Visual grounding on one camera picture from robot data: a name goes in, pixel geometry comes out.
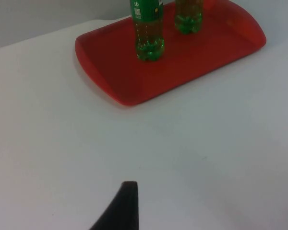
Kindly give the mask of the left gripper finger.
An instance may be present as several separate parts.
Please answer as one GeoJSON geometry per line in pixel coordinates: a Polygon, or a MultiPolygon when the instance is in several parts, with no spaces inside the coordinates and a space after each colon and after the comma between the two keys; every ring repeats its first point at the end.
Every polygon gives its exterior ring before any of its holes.
{"type": "Polygon", "coordinates": [[[90,230],[138,230],[138,183],[125,181],[90,230]]]}

